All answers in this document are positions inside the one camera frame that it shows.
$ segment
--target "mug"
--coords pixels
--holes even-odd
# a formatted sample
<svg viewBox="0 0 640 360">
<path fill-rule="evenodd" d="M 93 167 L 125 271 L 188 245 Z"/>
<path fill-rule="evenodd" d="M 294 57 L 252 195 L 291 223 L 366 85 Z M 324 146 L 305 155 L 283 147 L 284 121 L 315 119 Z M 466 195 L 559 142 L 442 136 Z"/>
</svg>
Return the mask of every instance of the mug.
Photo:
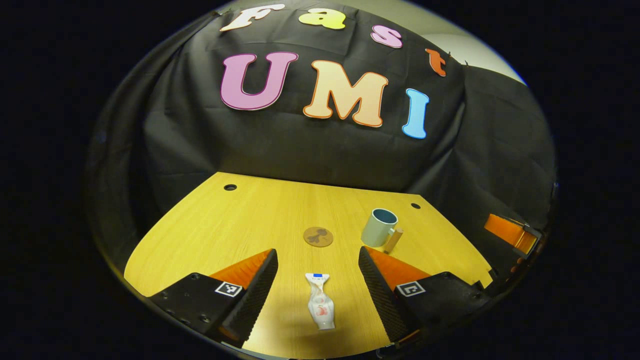
<svg viewBox="0 0 640 360">
<path fill-rule="evenodd" d="M 387 241 L 387 236 L 393 235 L 398 217 L 387 209 L 373 209 L 371 216 L 362 231 L 362 242 L 368 247 L 380 247 Z"/>
</svg>

